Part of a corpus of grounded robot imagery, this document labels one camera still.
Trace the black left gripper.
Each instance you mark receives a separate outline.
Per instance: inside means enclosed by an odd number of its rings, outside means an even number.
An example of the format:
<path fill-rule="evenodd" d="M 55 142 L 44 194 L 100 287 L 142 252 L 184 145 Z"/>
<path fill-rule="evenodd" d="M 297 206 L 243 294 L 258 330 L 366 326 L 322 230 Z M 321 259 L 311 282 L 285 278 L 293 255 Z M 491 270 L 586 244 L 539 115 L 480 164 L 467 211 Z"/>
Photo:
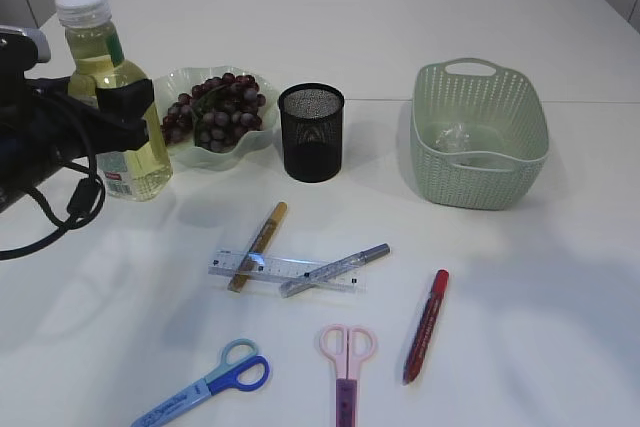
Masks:
<path fill-rule="evenodd" d="M 80 129 L 96 153 L 136 151 L 149 141 L 144 115 L 154 101 L 151 80 L 97 88 L 91 106 L 67 94 L 68 77 L 30 79 L 28 70 L 1 61 L 2 210 L 87 155 Z"/>

